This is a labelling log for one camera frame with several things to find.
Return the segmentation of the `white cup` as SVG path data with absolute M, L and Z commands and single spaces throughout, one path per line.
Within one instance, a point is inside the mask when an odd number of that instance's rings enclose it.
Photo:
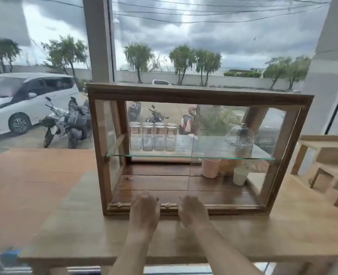
M 245 167 L 236 167 L 234 168 L 233 174 L 233 183 L 237 186 L 242 186 L 245 184 L 249 171 Z

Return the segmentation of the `pink cup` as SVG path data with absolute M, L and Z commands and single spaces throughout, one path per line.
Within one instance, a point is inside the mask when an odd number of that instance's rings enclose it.
M 202 159 L 201 175 L 209 179 L 216 178 L 219 172 L 220 162 L 221 159 Z

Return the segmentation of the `red scooter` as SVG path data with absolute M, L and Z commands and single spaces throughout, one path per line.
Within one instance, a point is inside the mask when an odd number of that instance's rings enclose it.
M 187 135 L 187 134 L 197 134 L 197 125 L 195 124 L 195 119 L 197 117 L 198 106 L 190 106 L 188 108 L 188 114 L 183 115 L 181 119 L 181 123 L 179 125 L 179 134 Z

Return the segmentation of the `person's right forearm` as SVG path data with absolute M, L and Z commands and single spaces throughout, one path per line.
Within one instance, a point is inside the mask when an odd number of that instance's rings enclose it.
M 235 249 L 211 222 L 188 227 L 202 248 L 213 275 L 264 275 Z

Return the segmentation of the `black motorcycle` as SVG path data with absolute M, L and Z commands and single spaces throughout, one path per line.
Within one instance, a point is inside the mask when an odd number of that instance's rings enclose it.
M 161 114 L 161 112 L 157 111 L 154 105 L 151 105 L 152 109 L 148 109 L 150 113 L 152 114 L 151 117 L 147 118 L 145 122 L 150 122 L 150 123 L 165 123 L 169 117 L 165 117 Z
M 138 122 L 142 114 L 142 104 L 140 101 L 133 101 L 129 104 L 127 117 L 129 122 Z

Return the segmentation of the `person's right hand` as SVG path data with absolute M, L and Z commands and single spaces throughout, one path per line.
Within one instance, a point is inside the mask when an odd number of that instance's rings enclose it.
M 208 211 L 178 211 L 183 225 L 192 232 L 199 232 L 211 225 Z

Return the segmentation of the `person's left hand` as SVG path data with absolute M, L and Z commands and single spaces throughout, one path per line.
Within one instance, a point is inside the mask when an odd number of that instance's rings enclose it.
M 132 210 L 130 206 L 128 235 L 134 239 L 151 239 L 159 217 L 160 210 L 141 208 Z

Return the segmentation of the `wooden glass display cabinet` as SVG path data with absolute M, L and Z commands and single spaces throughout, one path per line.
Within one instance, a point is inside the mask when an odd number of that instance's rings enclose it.
M 198 197 L 209 215 L 269 215 L 314 99 L 314 95 L 274 91 L 131 83 L 90 83 L 87 91 L 104 216 L 129 215 L 134 196 L 143 191 L 159 197 L 162 216 L 177 216 L 180 197 L 186 194 Z M 154 105 L 169 117 L 165 125 L 177 124 L 177 136 L 190 106 L 198 106 L 197 134 L 190 136 L 200 136 L 200 106 L 234 107 L 240 124 L 253 129 L 254 145 L 275 160 L 222 159 L 217 177 L 209 179 L 201 175 L 199 158 L 106 158 L 121 135 L 129 136 L 127 111 L 133 101 L 142 104 L 141 127 Z M 249 171 L 242 186 L 233 183 L 234 168 L 239 166 Z

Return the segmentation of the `green potted plant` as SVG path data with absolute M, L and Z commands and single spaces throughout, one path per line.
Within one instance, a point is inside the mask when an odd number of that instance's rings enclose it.
M 199 135 L 225 136 L 241 121 L 231 106 L 200 106 L 199 115 Z

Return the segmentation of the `person's left forearm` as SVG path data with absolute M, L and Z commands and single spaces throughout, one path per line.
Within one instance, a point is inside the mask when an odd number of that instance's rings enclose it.
M 108 275 L 143 275 L 154 229 L 130 228 L 125 245 Z

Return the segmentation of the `light wooden shelf rack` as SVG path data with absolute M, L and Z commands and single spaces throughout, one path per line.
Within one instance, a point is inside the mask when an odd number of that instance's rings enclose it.
M 302 135 L 298 144 L 291 176 L 338 208 L 338 135 Z M 299 175 L 309 149 L 315 152 L 315 156 L 306 174 Z

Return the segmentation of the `white scooter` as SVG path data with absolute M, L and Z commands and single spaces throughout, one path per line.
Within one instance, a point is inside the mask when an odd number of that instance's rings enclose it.
M 51 110 L 51 113 L 46 115 L 43 119 L 40 119 L 39 124 L 47 128 L 44 136 L 43 147 L 48 148 L 55 135 L 58 135 L 59 138 L 65 135 L 65 115 L 68 114 L 68 111 L 55 107 L 49 97 L 46 96 L 45 99 L 51 104 L 45 104 L 45 106 Z

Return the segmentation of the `glass shelf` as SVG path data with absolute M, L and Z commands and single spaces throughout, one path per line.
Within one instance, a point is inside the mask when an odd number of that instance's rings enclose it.
M 112 145 L 106 155 L 110 157 L 136 157 L 139 160 L 152 158 L 163 160 L 173 158 L 175 160 L 199 159 L 236 159 L 236 160 L 266 160 L 274 161 L 275 158 L 254 145 L 251 158 L 237 158 L 232 147 L 226 142 L 225 136 L 190 136 L 178 135 L 176 140 L 176 150 L 174 152 L 164 151 L 132 151 L 130 149 L 129 136 L 121 135 L 114 145 Z

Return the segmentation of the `clear drinking glass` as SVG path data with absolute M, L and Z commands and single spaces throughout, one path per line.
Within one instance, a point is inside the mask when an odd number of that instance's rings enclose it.
M 142 149 L 147 152 L 154 149 L 154 124 L 152 122 L 142 124 Z
M 174 152 L 176 150 L 177 124 L 168 123 L 166 125 L 165 150 Z
M 154 150 L 164 151 L 165 150 L 165 134 L 166 125 L 162 122 L 154 123 Z
M 139 122 L 133 121 L 129 123 L 129 142 L 132 151 L 139 151 L 142 148 L 141 128 L 141 123 Z

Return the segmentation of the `row of green trees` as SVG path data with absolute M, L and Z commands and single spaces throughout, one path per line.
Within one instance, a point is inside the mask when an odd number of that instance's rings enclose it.
M 89 52 L 87 45 L 81 40 L 67 35 L 60 36 L 59 40 L 49 40 L 41 43 L 43 50 L 47 51 L 47 61 L 42 65 L 52 69 L 59 69 L 66 73 L 67 68 L 71 68 L 73 77 L 76 79 L 74 64 L 80 63 L 88 65 Z M 5 62 L 13 68 L 12 63 L 20 55 L 21 48 L 18 43 L 11 39 L 0 39 L 0 73 L 5 72 Z M 156 56 L 153 49 L 146 43 L 132 43 L 123 47 L 123 53 L 127 66 L 130 70 L 137 73 L 138 81 L 141 82 L 141 72 L 153 72 L 161 70 L 162 64 L 166 59 Z M 174 73 L 178 75 L 178 85 L 182 85 L 185 74 L 188 70 L 195 68 L 196 73 L 200 74 L 200 86 L 208 85 L 209 74 L 215 73 L 221 68 L 222 55 L 206 49 L 192 49 L 188 45 L 175 47 L 169 53 L 169 59 L 173 66 Z M 270 78 L 274 87 L 280 78 L 289 81 L 288 90 L 293 89 L 296 82 L 303 81 L 308 73 L 311 59 L 306 55 L 296 58 L 292 57 L 273 57 L 266 63 L 267 68 L 263 72 L 264 78 Z

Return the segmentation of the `glass dome cover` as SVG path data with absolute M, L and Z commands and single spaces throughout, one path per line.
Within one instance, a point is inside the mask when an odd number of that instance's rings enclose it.
M 252 157 L 254 131 L 246 123 L 231 128 L 226 133 L 225 140 L 232 147 L 237 158 Z

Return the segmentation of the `dark grey scooter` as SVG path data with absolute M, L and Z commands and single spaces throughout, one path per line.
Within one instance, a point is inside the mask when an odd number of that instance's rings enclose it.
M 92 136 L 92 119 L 89 101 L 86 99 L 83 105 L 78 105 L 76 98 L 69 101 L 69 112 L 64 116 L 65 132 L 68 135 L 68 148 L 75 149 L 81 140 Z

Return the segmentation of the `grey window frame post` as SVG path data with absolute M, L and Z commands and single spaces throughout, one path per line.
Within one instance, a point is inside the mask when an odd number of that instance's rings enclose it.
M 116 59 L 112 0 L 82 0 L 92 80 L 115 81 Z

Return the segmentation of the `white car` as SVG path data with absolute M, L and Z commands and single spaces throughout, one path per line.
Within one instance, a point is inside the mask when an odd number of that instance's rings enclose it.
M 68 110 L 71 97 L 82 102 L 73 76 L 54 73 L 0 74 L 0 135 L 26 134 L 39 119 L 49 115 L 45 106 L 50 98 L 53 105 Z

